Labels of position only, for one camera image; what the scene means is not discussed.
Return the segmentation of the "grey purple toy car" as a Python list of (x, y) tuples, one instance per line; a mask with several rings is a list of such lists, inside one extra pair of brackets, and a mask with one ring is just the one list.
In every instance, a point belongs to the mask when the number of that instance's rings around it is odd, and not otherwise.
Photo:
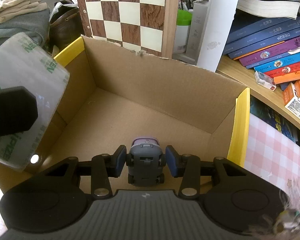
[(163, 169), (166, 155), (159, 140), (154, 137), (139, 137), (133, 140), (126, 157), (128, 183), (138, 187), (150, 187), (165, 182)]

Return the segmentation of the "clear packing tape roll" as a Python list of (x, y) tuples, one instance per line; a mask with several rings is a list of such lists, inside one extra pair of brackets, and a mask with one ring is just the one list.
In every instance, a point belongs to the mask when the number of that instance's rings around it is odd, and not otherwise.
[(30, 163), (69, 77), (25, 33), (0, 46), (0, 163), (17, 171)]

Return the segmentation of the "yellow cardboard box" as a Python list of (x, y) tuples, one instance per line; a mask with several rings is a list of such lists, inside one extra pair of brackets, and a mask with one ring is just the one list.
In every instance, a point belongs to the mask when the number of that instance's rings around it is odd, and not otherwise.
[(112, 154), (141, 136), (202, 160), (243, 166), (250, 90), (220, 74), (115, 43), (80, 37), (56, 56), (70, 74), (38, 147), (39, 164), (18, 172), (0, 163), (0, 189), (75, 156)]

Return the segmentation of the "pink checkered cartoon mat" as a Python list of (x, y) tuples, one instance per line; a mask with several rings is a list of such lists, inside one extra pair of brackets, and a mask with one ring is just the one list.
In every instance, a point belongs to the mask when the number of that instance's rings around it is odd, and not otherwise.
[(300, 189), (300, 147), (252, 114), (244, 168), (285, 193)]

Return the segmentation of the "folded grey towels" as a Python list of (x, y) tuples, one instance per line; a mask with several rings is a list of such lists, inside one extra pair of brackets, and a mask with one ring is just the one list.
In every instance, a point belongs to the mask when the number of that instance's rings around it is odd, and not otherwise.
[(44, 0), (0, 2), (0, 46), (10, 37), (25, 33), (43, 47), (49, 38), (50, 9)]

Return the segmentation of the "brown leather bag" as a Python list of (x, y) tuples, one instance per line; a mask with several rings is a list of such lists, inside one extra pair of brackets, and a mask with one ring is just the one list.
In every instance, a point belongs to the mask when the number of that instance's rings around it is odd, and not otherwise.
[(55, 3), (50, 14), (49, 38), (53, 45), (63, 50), (84, 34), (77, 4), (72, 0)]

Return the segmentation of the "yellow wooden shelf board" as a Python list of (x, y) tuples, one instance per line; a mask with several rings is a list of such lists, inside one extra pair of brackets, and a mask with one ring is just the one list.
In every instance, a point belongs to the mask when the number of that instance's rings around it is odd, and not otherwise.
[(253, 70), (244, 68), (238, 61), (234, 61), (228, 56), (221, 56), (216, 72), (249, 87), (252, 96), (277, 111), (300, 129), (300, 119), (286, 109), (283, 104), (282, 91), (277, 88), (272, 92), (258, 85), (255, 81)]

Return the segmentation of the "small red white box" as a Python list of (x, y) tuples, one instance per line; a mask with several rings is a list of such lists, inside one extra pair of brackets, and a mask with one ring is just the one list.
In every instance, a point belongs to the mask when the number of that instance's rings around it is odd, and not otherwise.
[(274, 79), (269, 77), (268, 75), (259, 71), (255, 71), (254, 77), (258, 85), (261, 85), (262, 87), (271, 91), (274, 91), (276, 89)]

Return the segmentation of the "orange white box lower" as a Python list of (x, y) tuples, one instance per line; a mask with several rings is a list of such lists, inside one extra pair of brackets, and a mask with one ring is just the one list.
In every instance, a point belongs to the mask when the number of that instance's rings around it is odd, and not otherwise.
[(300, 119), (300, 100), (294, 84), (290, 83), (283, 91), (283, 101), (285, 108)]

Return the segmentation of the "row of colourful books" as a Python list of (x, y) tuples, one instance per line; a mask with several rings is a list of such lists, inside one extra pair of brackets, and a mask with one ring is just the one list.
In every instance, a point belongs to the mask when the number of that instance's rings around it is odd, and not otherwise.
[(265, 18), (237, 10), (223, 54), (275, 81), (295, 80), (286, 76), (300, 72), (300, 14)]

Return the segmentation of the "green white container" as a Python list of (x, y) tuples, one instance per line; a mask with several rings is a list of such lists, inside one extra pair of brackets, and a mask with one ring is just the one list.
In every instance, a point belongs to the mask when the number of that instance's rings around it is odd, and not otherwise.
[(192, 14), (186, 10), (178, 10), (175, 29), (173, 54), (182, 54), (186, 51), (189, 38)]

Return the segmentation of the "wooden chessboard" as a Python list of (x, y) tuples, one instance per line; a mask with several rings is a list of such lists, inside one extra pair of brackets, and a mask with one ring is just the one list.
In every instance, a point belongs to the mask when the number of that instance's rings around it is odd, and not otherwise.
[(77, 0), (84, 34), (170, 58), (178, 0)]

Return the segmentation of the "thick white paperback book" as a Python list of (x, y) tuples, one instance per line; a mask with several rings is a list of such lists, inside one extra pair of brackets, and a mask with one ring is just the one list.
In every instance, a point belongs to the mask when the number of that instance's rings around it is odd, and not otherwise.
[(238, 0), (237, 9), (263, 18), (296, 19), (299, 1), (293, 0)]

